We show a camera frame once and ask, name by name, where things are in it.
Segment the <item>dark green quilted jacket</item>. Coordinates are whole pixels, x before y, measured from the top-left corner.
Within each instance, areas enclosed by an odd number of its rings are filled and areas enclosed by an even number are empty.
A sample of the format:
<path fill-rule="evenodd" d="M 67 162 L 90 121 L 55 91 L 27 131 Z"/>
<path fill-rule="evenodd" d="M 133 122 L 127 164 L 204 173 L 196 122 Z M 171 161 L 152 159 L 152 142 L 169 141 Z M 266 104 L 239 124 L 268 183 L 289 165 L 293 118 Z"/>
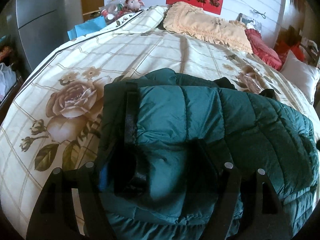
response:
<path fill-rule="evenodd" d="M 290 236 L 313 212 L 319 159 L 312 121 L 274 92 L 236 90 L 169 68 L 105 85 L 97 162 L 108 165 L 100 192 L 117 239 L 199 239 L 230 162 L 244 184 L 229 235 L 237 234 L 263 169 Z"/>

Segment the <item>wooden chair with clothes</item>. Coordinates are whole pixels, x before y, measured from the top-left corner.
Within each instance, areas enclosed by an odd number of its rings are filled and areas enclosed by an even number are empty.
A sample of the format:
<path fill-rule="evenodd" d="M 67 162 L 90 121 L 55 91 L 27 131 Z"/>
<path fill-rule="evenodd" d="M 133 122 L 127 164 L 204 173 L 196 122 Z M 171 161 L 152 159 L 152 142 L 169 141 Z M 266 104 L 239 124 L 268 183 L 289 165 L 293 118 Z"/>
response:
<path fill-rule="evenodd" d="M 319 60 L 319 46 L 315 41 L 298 35 L 294 54 L 300 61 L 316 67 Z"/>

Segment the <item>floral cream bed quilt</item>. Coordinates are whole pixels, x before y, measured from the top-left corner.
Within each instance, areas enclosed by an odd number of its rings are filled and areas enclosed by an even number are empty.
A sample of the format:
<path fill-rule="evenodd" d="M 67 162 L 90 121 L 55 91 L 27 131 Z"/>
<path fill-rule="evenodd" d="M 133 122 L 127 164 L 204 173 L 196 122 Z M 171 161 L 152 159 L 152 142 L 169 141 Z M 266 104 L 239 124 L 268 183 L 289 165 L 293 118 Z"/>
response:
<path fill-rule="evenodd" d="M 285 76 L 255 55 L 159 29 L 166 12 L 150 7 L 124 25 L 66 42 L 23 84 L 1 124 L 1 207 L 20 236 L 52 169 L 95 158 L 108 83 L 170 68 L 206 80 L 227 77 L 248 92 L 239 79 L 248 73 L 259 89 L 274 89 L 306 115 L 319 136 L 314 107 Z"/>

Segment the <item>white pillow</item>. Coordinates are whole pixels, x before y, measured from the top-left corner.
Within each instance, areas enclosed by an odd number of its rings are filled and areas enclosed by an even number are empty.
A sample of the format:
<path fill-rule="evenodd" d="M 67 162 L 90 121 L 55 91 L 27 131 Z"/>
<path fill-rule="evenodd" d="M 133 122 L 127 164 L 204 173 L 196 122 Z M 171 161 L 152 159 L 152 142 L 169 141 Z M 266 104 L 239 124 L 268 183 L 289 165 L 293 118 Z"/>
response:
<path fill-rule="evenodd" d="M 300 61 L 289 50 L 280 72 L 287 80 L 297 86 L 306 96 L 308 102 L 313 105 L 319 81 L 319 69 Z"/>

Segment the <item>red ruffled cushion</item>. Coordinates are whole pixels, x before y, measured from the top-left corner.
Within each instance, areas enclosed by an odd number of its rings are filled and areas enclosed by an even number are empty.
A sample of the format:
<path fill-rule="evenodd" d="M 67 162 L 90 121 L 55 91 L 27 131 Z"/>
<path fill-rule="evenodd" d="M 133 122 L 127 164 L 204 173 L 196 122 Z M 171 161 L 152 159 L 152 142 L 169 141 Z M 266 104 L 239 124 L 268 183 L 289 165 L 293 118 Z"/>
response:
<path fill-rule="evenodd" d="M 255 29 L 246 29 L 245 34 L 251 44 L 253 54 L 265 64 L 280 71 L 283 65 L 282 61 L 278 54 L 262 40 L 261 34 Z"/>

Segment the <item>white plastic bag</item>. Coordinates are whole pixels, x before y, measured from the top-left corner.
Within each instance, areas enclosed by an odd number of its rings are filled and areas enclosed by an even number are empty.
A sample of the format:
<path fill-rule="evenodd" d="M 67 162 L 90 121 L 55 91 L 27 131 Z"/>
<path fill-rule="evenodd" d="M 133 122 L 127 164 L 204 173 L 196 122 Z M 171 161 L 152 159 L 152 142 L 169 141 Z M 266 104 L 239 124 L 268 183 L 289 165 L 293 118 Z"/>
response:
<path fill-rule="evenodd" d="M 17 81 L 16 73 L 12 70 L 11 66 L 6 66 L 1 63 L 0 68 L 0 101 L 3 101 L 9 90 L 14 86 Z"/>

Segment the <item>framed photo at headboard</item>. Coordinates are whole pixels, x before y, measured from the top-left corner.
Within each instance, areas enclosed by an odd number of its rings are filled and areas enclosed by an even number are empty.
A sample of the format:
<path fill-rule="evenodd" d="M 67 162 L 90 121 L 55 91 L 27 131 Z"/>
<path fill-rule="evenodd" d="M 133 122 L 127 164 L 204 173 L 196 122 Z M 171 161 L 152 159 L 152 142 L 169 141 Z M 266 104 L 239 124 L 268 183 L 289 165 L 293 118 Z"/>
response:
<path fill-rule="evenodd" d="M 258 22 L 257 20 L 255 20 L 247 15 L 244 15 L 242 13 L 239 14 L 238 20 L 240 22 L 242 22 L 246 26 L 247 29 L 254 29 L 254 30 L 258 31 L 259 33 L 261 33 L 262 24 L 260 22 Z"/>

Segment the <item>blue paper bag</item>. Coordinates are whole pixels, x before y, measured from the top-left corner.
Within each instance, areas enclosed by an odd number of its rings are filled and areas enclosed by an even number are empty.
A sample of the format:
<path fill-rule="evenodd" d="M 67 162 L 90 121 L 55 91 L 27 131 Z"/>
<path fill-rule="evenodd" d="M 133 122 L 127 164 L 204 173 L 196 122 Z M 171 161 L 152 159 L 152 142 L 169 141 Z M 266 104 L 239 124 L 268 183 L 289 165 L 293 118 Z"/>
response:
<path fill-rule="evenodd" d="M 103 16 L 87 20 L 84 23 L 75 25 L 71 30 L 67 31 L 70 40 L 87 34 L 95 33 L 106 27 L 106 22 Z"/>

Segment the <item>peach ruffled pillow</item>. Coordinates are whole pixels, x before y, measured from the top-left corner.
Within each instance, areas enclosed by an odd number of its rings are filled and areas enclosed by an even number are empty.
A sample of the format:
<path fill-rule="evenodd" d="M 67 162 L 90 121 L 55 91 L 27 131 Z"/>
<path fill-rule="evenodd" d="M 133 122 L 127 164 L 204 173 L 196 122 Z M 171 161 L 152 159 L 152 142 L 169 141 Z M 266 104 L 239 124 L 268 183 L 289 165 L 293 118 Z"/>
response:
<path fill-rule="evenodd" d="M 168 31 L 187 34 L 204 42 L 253 53 L 245 34 L 244 23 L 225 21 L 185 2 L 177 2 L 170 7 L 163 21 L 163 27 Z"/>

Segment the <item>grey refrigerator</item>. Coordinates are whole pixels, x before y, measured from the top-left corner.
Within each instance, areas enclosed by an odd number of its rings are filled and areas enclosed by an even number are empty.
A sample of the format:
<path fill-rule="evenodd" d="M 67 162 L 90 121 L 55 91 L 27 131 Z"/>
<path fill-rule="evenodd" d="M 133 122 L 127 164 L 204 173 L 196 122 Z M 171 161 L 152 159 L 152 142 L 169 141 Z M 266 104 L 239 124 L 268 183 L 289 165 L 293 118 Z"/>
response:
<path fill-rule="evenodd" d="M 81 0 L 10 0 L 1 12 L 1 35 L 11 38 L 30 74 L 82 22 Z"/>

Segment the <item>pig plush toy red hat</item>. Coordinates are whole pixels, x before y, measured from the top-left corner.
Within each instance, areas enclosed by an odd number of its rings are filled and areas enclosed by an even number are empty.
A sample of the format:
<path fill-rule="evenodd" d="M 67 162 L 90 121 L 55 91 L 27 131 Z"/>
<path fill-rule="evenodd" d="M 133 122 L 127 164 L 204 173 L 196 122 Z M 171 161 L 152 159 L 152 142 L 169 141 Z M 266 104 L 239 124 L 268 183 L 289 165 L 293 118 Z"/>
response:
<path fill-rule="evenodd" d="M 139 11 L 145 4 L 142 0 L 126 0 L 126 7 L 130 11 Z"/>

